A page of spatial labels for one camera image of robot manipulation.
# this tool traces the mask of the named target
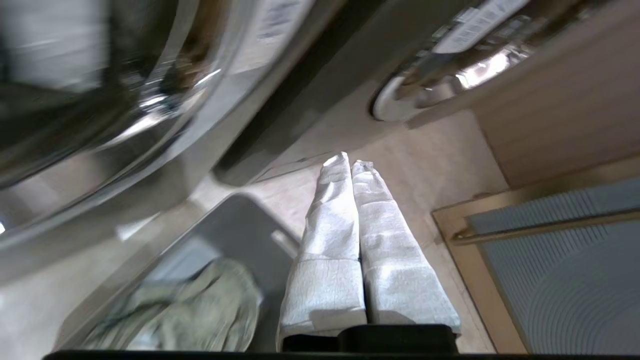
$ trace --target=beige floor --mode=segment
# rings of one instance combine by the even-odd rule
[[[386,180],[460,314],[460,351],[493,352],[430,215],[436,208],[467,200],[476,193],[506,187],[473,115],[462,112],[417,130],[399,131],[349,153],[349,157],[352,161],[373,161]],[[47,257],[55,261],[38,263],[28,273],[0,284],[0,345],[6,358],[40,359],[59,348],[83,324],[87,326],[87,319],[108,297],[232,192],[251,193],[283,225],[301,236],[318,170],[318,166],[311,167],[242,189],[206,179],[190,201],[158,215],[126,239],[113,229],[99,229],[101,225],[96,223],[89,233],[83,226],[84,232],[54,231],[36,241],[28,249],[30,257],[38,259],[55,252]],[[3,261],[0,271],[9,272],[19,263]]]

